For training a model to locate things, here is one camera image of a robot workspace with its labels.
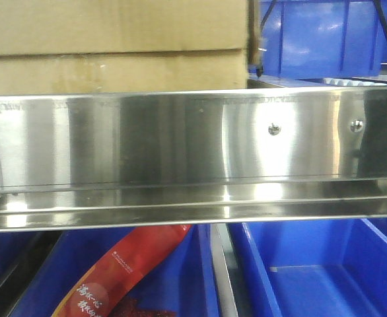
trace stainless steel shelf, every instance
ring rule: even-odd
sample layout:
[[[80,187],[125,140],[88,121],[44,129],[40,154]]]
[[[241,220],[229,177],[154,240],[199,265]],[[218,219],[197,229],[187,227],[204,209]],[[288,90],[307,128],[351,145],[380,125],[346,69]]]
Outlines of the stainless steel shelf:
[[[0,97],[0,231],[387,215],[387,87]]]

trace screw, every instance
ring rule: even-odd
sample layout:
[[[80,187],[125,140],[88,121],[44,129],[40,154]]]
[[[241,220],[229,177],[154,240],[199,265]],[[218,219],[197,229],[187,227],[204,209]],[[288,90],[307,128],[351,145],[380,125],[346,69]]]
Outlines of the screw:
[[[281,126],[275,125],[274,123],[271,124],[271,126],[268,127],[268,133],[271,135],[277,135],[281,131]]]
[[[352,132],[360,132],[364,128],[363,120],[354,120],[351,122],[351,131]]]

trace cardboard box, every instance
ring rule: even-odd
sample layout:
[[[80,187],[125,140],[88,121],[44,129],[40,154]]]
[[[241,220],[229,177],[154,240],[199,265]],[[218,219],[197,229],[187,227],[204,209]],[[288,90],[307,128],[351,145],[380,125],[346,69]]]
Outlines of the cardboard box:
[[[0,57],[0,95],[236,89],[245,50]]]
[[[0,55],[244,49],[247,0],[0,0]]]

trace red package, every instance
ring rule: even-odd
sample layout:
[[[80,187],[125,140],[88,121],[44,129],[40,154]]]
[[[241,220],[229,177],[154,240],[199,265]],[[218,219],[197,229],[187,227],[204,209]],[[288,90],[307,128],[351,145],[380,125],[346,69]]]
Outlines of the red package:
[[[109,317],[176,317],[175,312],[167,310],[139,310],[136,304],[136,299],[124,297],[114,307]]]
[[[190,227],[133,229],[81,277],[52,317],[107,317],[132,287],[181,243]]]

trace stainless steel rail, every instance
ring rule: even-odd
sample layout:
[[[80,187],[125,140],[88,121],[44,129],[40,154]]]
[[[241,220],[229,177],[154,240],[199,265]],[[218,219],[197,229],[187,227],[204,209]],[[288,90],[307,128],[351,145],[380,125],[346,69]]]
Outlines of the stainless steel rail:
[[[0,230],[387,215],[387,87],[0,97]]]

